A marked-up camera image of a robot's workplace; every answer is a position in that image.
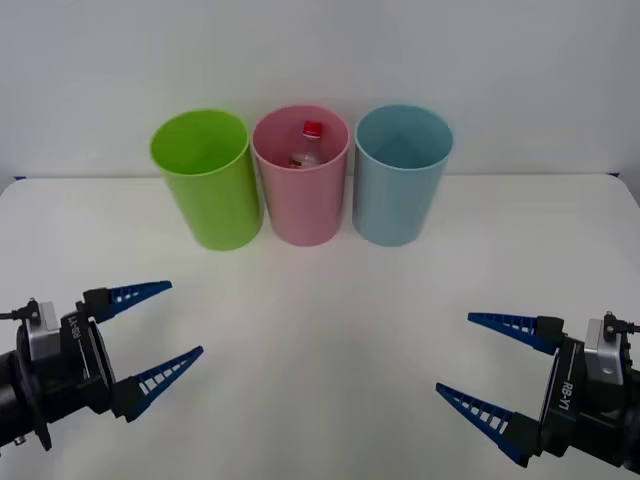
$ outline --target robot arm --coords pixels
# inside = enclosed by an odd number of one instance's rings
[[[542,452],[569,446],[640,473],[640,372],[631,368],[627,335],[639,331],[607,312],[591,319],[586,340],[562,333],[555,317],[470,313],[471,322],[555,354],[536,421],[442,384],[436,391],[522,467]]]
[[[24,443],[33,431],[49,450],[47,425],[83,407],[98,414],[111,410],[127,422],[138,418],[203,349],[117,382],[98,324],[169,288],[164,281],[89,290],[59,322],[51,302],[34,299],[0,314],[21,322],[16,349],[0,355],[0,446]]]

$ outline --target white table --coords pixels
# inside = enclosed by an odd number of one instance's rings
[[[402,248],[366,242],[346,212],[319,247],[287,245],[265,219],[249,245],[216,253],[158,179],[10,186],[0,311],[34,296],[60,315],[89,288],[170,279],[101,328],[116,376],[205,354],[131,425],[83,410],[50,427],[48,453],[33,435],[4,448],[0,478],[635,478],[573,449],[521,469],[434,390],[538,417],[551,357],[468,311],[558,315],[578,338],[606,310],[638,321],[640,209],[619,180],[447,177]],[[14,336],[0,322],[0,351]]]

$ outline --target pink cup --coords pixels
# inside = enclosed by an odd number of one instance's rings
[[[322,122],[321,153],[330,159],[306,169],[288,167],[306,120]],[[285,242],[313,246],[340,228],[351,131],[335,112],[315,105],[292,105],[263,117],[251,137],[274,231]]]

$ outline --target green cup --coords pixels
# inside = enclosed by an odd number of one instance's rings
[[[196,110],[172,118],[151,139],[151,158],[201,245],[231,250],[256,236],[262,212],[238,117]]]

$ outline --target plastic cup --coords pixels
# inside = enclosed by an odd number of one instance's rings
[[[419,106],[389,105],[356,125],[353,224],[383,246],[415,240],[453,147],[440,117]]]
[[[222,110],[179,115],[155,133],[151,157],[202,246],[231,250],[256,236],[262,214],[241,119]]]
[[[306,120],[321,122],[326,163],[306,169],[288,167],[300,146]],[[280,108],[263,117],[252,147],[264,186],[271,225],[285,242],[319,245],[331,239],[342,221],[344,177],[351,132],[335,112],[315,105]]]

